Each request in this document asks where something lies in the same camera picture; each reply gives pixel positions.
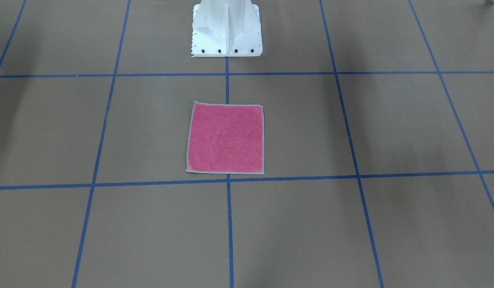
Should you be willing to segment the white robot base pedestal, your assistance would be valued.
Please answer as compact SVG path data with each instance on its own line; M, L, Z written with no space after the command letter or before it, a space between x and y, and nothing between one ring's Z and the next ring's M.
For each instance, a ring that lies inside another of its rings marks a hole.
M250 0L202 0L192 14L192 57L263 54L260 9Z

